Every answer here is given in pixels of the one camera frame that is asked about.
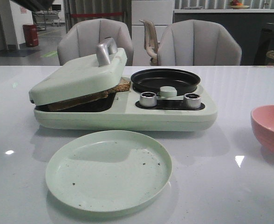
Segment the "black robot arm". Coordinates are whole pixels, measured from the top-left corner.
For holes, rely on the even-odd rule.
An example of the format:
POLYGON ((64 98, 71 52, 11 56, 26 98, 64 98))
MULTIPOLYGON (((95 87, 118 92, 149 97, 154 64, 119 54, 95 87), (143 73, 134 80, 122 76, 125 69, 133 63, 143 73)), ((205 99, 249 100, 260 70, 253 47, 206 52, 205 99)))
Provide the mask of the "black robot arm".
POLYGON ((12 0, 12 1, 32 12, 48 10, 54 2, 54 0, 12 0))

